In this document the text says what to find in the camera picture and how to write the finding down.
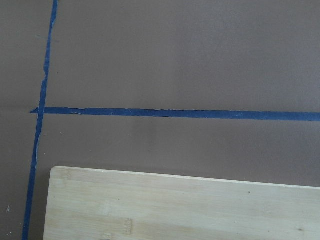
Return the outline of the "wooden cutting board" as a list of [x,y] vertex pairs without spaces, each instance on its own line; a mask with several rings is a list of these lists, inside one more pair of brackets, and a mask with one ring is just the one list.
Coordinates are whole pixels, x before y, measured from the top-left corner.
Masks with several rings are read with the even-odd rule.
[[56,166],[46,240],[317,240],[317,187]]

